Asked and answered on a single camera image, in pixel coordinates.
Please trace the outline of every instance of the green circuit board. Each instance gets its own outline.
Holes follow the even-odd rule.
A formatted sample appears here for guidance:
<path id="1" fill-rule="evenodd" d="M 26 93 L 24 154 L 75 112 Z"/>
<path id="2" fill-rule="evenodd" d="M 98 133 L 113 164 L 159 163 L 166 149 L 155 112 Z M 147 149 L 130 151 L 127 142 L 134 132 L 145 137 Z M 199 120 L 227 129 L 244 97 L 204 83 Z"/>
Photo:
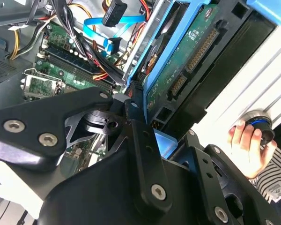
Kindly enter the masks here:
<path id="1" fill-rule="evenodd" d="M 96 87 L 96 85 L 94 85 L 90 82 L 87 82 L 87 81 L 67 72 L 64 69 L 61 69 L 49 62 L 43 61 L 43 60 L 38 60 L 38 64 L 36 64 L 35 68 L 37 71 L 39 71 L 41 73 L 48 74 L 50 76 L 61 79 L 66 84 L 66 86 L 70 86 L 76 90 Z"/>
<path id="2" fill-rule="evenodd" d="M 197 15 L 147 95 L 147 110 L 149 112 L 158 102 L 158 98 L 166 94 L 165 92 L 179 76 L 182 67 L 194 53 L 195 47 L 218 11 L 217 5 L 211 4 L 205 6 L 203 11 Z"/>
<path id="3" fill-rule="evenodd" d="M 51 45 L 58 46 L 60 48 L 63 48 L 67 51 L 72 49 L 74 47 L 73 43 L 70 43 L 70 36 L 66 33 L 66 31 L 54 24 L 50 23 L 48 26 L 50 29 L 48 29 L 49 36 L 48 36 L 48 43 Z"/>
<path id="4" fill-rule="evenodd" d="M 29 92 L 43 97 L 51 97 L 52 82 L 32 78 Z"/>

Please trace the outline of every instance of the hole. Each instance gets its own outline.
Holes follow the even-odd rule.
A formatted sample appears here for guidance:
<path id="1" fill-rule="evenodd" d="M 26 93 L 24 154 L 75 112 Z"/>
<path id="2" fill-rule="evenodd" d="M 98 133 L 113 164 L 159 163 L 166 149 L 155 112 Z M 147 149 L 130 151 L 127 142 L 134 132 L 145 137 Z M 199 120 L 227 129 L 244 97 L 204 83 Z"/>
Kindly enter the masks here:
<path id="1" fill-rule="evenodd" d="M 223 211 L 219 211 L 219 214 L 220 214 L 221 218 L 225 218 L 225 215 L 224 215 Z"/>
<path id="2" fill-rule="evenodd" d="M 143 131 L 145 137 L 149 137 L 149 133 L 147 131 Z"/>
<path id="3" fill-rule="evenodd" d="M 148 152 L 153 152 L 153 149 L 152 149 L 150 146 L 146 146 L 146 150 L 147 150 Z"/>
<path id="4" fill-rule="evenodd" d="M 243 4 L 238 2 L 232 10 L 232 13 L 236 15 L 239 19 L 242 19 L 244 15 L 248 12 L 248 10 L 249 9 L 247 9 Z"/>
<path id="5" fill-rule="evenodd" d="M 162 195 L 162 192 L 161 192 L 161 190 L 160 190 L 159 188 L 156 188 L 156 189 L 155 189 L 155 192 L 156 192 L 159 196 Z"/>
<path id="6" fill-rule="evenodd" d="M 53 143 L 53 138 L 46 136 L 46 137 L 44 137 L 44 141 Z"/>
<path id="7" fill-rule="evenodd" d="M 229 211 L 236 219 L 243 215 L 244 207 L 236 195 L 229 194 L 225 197 L 225 200 Z"/>
<path id="8" fill-rule="evenodd" d="M 213 178 L 213 176 L 210 173 L 207 172 L 206 174 L 209 178 Z"/>
<path id="9" fill-rule="evenodd" d="M 222 177 L 223 175 L 222 175 L 222 170 L 214 163 L 214 162 L 212 162 L 212 164 L 213 164 L 213 166 L 214 166 L 214 170 L 216 171 L 216 173 L 217 173 L 217 175 L 219 176 L 219 177 Z"/>
<path id="10" fill-rule="evenodd" d="M 11 123 L 11 124 L 9 124 L 9 127 L 12 129 L 19 129 L 20 125 L 18 123 Z"/>
<path id="11" fill-rule="evenodd" d="M 172 114 L 172 110 L 163 108 L 156 118 L 158 120 L 165 122 L 170 117 L 171 114 Z"/>
<path id="12" fill-rule="evenodd" d="M 187 161 L 185 161 L 182 165 L 186 166 L 187 168 L 189 168 L 189 164 Z"/>
<path id="13" fill-rule="evenodd" d="M 111 121 L 107 124 L 108 129 L 113 129 L 113 128 L 116 128 L 117 126 L 118 126 L 118 123 L 114 122 L 114 121 Z"/>

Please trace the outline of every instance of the screw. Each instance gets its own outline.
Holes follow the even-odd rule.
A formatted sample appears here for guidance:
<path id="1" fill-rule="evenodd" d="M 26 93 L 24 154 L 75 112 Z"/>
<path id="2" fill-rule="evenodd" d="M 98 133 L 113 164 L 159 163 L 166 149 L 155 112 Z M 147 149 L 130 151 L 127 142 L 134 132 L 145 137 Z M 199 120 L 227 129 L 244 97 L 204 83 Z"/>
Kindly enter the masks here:
<path id="1" fill-rule="evenodd" d="M 151 187 L 152 195 L 160 201 L 163 201 L 166 197 L 165 190 L 159 184 L 153 184 Z"/>
<path id="2" fill-rule="evenodd" d="M 53 134 L 50 133 L 44 133 L 40 135 L 38 138 L 38 141 L 43 145 L 43 146 L 48 146 L 48 147 L 53 147 L 57 144 L 57 137 Z"/>
<path id="3" fill-rule="evenodd" d="M 108 96 L 107 96 L 106 94 L 104 94 L 104 93 L 100 93 L 100 96 L 101 96 L 102 98 L 108 98 Z"/>
<path id="4" fill-rule="evenodd" d="M 221 152 L 217 147 L 214 147 L 214 151 L 215 151 L 217 154 L 220 154 L 220 152 Z"/>
<path id="5" fill-rule="evenodd" d="M 50 5 L 50 4 L 46 4 L 45 5 L 45 9 L 47 9 L 48 11 L 53 11 L 54 9 L 53 9 L 53 6 L 52 5 Z"/>
<path id="6" fill-rule="evenodd" d="M 209 10 L 207 10 L 207 12 L 205 13 L 205 19 L 207 19 L 208 17 L 210 17 L 212 12 L 212 8 L 210 8 Z"/>
<path id="7" fill-rule="evenodd" d="M 132 102 L 131 105 L 133 105 L 134 107 L 139 107 L 135 102 Z"/>
<path id="8" fill-rule="evenodd" d="M 214 208 L 214 212 L 216 214 L 216 217 L 218 217 L 220 219 L 220 221 L 222 221 L 225 224 L 228 223 L 228 216 L 221 207 L 216 206 Z"/>
<path id="9" fill-rule="evenodd" d="M 25 129 L 25 124 L 18 120 L 8 120 L 3 124 L 6 131 L 11 133 L 20 133 Z"/>
<path id="10" fill-rule="evenodd" d="M 266 219 L 266 225 L 274 225 L 270 220 Z"/>
<path id="11" fill-rule="evenodd" d="M 58 74 L 59 74 L 59 76 L 63 76 L 65 73 L 64 73 L 64 71 L 61 70 L 58 72 Z"/>
<path id="12" fill-rule="evenodd" d="M 195 132 L 193 130 L 189 130 L 189 133 L 192 135 L 192 136 L 195 136 Z"/>

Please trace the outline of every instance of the sleeve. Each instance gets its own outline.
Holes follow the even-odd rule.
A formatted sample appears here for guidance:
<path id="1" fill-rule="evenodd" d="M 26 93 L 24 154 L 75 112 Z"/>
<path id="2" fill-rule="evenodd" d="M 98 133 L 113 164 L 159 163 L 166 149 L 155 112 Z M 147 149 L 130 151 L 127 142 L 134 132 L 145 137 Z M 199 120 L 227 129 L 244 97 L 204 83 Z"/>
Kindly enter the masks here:
<path id="1" fill-rule="evenodd" d="M 281 215 L 281 150 L 277 149 L 268 166 L 258 175 L 255 187 Z"/>

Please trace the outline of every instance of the blue drive bracket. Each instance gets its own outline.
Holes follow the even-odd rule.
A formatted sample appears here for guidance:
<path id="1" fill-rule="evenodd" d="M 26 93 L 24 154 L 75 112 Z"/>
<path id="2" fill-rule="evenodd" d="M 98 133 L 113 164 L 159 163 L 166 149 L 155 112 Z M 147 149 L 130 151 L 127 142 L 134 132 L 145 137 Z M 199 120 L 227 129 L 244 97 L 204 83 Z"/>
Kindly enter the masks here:
<path id="1" fill-rule="evenodd" d="M 141 23 L 145 21 L 144 15 L 134 15 L 134 16 L 123 16 L 119 23 L 125 23 L 125 25 L 118 30 L 114 35 L 114 38 L 120 37 L 126 30 L 128 30 L 133 24 Z M 102 18 L 89 18 L 83 23 L 83 32 L 86 33 L 91 39 L 95 40 L 99 45 L 104 47 L 106 53 L 110 54 L 113 50 L 113 42 L 103 37 L 102 35 L 94 32 L 90 26 L 91 25 L 102 25 Z"/>
<path id="2" fill-rule="evenodd" d="M 171 39 L 169 40 L 167 46 L 165 47 L 162 55 L 160 56 L 159 60 L 157 61 L 156 65 L 154 66 L 152 72 L 148 76 L 143 88 L 143 94 L 144 94 L 144 114 L 145 118 L 147 120 L 147 95 L 154 85 L 155 81 L 157 80 L 158 76 L 162 72 L 163 68 L 165 67 L 166 63 L 174 53 L 175 49 L 179 45 L 181 39 L 185 35 L 187 29 L 190 27 L 192 24 L 193 20 L 195 19 L 200 7 L 202 5 L 208 5 L 211 0 L 184 0 L 184 1 L 179 1 L 179 2 L 185 2 L 185 3 L 190 3 L 189 7 L 187 8 L 184 16 L 182 17 L 179 25 L 177 26 L 175 32 L 173 33 Z M 170 5 L 167 8 L 166 13 L 164 14 L 163 18 L 161 19 L 161 22 L 159 23 L 159 26 L 157 27 L 155 33 L 153 34 L 152 38 L 150 39 L 147 47 L 145 48 L 143 54 L 141 55 L 140 59 L 138 60 L 134 70 L 130 74 L 130 76 L 127 79 L 127 86 L 129 86 L 131 79 L 138 69 L 138 66 L 140 65 L 141 61 L 144 59 L 146 52 L 149 50 L 150 45 L 154 41 L 158 31 L 160 30 L 163 22 L 165 21 L 168 13 L 170 12 L 170 9 L 172 8 L 173 4 L 175 3 L 175 0 L 173 0 Z M 177 140 L 161 131 L 155 130 L 155 136 L 158 144 L 159 151 L 161 155 L 164 158 L 168 158 L 173 151 L 177 148 Z"/>
<path id="3" fill-rule="evenodd" d="M 154 129 L 155 138 L 160 151 L 160 155 L 164 158 L 170 157 L 173 151 L 177 148 L 178 142 L 175 138 Z"/>
<path id="4" fill-rule="evenodd" d="M 247 0 L 247 4 L 281 26 L 281 0 Z"/>

